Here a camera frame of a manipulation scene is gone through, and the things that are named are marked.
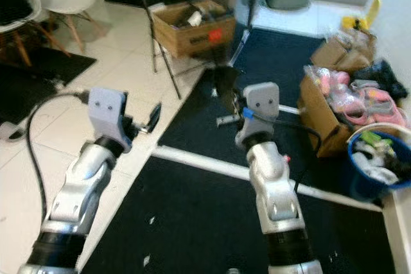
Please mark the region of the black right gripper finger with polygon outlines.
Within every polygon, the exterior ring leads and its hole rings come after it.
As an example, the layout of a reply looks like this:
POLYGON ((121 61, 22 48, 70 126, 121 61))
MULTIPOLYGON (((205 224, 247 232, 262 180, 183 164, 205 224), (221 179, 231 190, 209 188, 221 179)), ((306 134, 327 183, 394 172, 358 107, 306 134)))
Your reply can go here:
POLYGON ((239 71, 234 67, 217 67, 215 69, 215 90, 218 99, 230 112, 239 110, 236 87, 238 75, 239 71))

